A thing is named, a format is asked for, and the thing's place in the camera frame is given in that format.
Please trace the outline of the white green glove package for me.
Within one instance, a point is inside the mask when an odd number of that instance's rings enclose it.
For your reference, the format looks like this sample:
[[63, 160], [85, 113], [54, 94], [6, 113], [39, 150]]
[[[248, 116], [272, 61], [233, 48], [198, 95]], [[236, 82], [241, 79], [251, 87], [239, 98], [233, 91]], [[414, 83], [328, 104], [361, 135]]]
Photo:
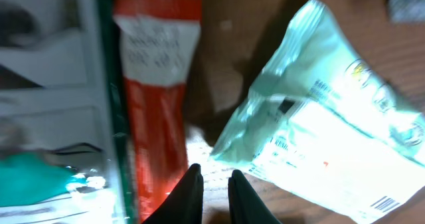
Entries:
[[112, 0], [1, 0], [1, 222], [129, 223]]

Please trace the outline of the white tub with blue label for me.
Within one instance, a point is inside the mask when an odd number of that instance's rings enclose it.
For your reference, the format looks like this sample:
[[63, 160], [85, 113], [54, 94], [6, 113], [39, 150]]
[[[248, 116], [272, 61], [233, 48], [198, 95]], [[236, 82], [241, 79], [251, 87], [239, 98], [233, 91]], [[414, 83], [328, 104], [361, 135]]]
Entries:
[[386, 0], [393, 23], [423, 23], [424, 0]]

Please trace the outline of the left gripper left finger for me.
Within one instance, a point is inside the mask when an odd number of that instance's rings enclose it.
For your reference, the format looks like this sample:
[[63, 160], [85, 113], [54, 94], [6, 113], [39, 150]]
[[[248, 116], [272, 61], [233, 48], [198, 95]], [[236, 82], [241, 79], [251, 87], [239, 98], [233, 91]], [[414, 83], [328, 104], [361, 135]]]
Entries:
[[166, 200], [142, 224], [201, 224], [204, 179], [192, 164]]

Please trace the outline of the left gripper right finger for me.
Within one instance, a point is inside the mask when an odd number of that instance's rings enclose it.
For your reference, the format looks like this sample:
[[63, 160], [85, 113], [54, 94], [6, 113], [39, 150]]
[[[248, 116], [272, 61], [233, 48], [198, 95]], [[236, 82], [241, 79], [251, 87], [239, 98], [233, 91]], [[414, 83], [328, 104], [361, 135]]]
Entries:
[[228, 202], [232, 224], [281, 224], [238, 169], [228, 179]]

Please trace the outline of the mint green wipes packet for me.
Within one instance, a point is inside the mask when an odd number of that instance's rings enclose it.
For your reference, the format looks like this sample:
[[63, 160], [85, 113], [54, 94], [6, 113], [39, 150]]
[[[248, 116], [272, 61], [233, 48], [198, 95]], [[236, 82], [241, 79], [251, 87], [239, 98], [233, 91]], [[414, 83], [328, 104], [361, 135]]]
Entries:
[[424, 187], [424, 115], [309, 0], [234, 111], [211, 158], [372, 223]]

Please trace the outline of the red snack packet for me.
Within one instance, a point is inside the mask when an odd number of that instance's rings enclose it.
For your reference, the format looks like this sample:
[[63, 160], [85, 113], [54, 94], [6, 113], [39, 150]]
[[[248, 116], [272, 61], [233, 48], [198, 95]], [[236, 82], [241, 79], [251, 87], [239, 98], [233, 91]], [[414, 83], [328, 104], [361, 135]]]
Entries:
[[182, 105], [201, 35], [202, 0], [115, 0], [133, 146], [137, 215], [145, 221], [188, 168]]

